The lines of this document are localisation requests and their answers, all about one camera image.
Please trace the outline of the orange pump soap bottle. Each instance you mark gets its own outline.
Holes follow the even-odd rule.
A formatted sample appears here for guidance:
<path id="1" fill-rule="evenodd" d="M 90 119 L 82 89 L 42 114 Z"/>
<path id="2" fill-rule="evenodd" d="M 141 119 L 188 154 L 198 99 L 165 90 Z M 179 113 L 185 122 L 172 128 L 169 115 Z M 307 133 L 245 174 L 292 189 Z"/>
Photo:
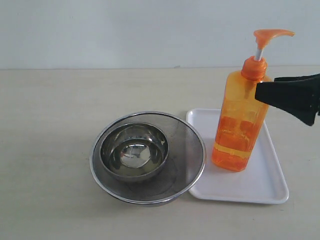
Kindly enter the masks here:
<path id="1" fill-rule="evenodd" d="M 258 29 L 253 35 L 255 55 L 247 58 L 241 70 L 231 72 L 225 84 L 224 98 L 213 144 L 211 161 L 218 167 L 243 171 L 248 164 L 269 106 L 255 99 L 259 83 L 271 82 L 263 50 L 276 37 L 294 36 L 286 29 Z"/>

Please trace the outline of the small stainless steel bowl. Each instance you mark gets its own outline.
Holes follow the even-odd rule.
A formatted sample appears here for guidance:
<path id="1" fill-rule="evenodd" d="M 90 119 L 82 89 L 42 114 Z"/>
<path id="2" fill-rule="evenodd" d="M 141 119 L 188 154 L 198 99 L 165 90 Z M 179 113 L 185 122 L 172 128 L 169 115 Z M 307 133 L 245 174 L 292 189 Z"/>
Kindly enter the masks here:
<path id="1" fill-rule="evenodd" d="M 102 138 L 99 156 L 104 170 L 114 179 L 142 182 L 155 177 L 165 166 L 169 141 L 155 125 L 126 123 Z"/>

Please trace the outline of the white rectangular plastic tray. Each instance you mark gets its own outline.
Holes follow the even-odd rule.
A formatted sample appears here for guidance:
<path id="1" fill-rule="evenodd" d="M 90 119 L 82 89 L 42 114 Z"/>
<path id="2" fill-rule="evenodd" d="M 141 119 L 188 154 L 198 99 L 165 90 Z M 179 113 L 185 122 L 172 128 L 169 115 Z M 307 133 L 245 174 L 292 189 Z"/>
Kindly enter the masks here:
<path id="1" fill-rule="evenodd" d="M 233 172 L 212 163 L 219 117 L 220 110 L 212 108 L 194 108 L 186 113 L 186 121 L 198 131 L 207 152 L 203 173 L 189 193 L 200 200 L 269 205 L 285 203 L 289 189 L 265 123 L 245 170 Z"/>

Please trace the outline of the steel mesh strainer basket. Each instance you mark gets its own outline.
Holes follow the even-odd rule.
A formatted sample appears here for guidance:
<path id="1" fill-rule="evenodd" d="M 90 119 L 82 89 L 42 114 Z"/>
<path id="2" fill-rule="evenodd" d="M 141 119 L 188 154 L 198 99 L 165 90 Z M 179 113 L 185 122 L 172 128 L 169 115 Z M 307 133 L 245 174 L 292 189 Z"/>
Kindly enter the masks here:
<path id="1" fill-rule="evenodd" d="M 140 182 L 122 182 L 105 171 L 100 158 L 103 137 L 115 128 L 143 122 L 160 128 L 169 142 L 166 163 L 156 176 Z M 112 197 L 138 206 L 165 205 L 187 192 L 200 178 L 206 164 L 206 147 L 195 128 L 185 120 L 159 111 L 131 113 L 110 123 L 96 138 L 89 157 L 96 183 Z"/>

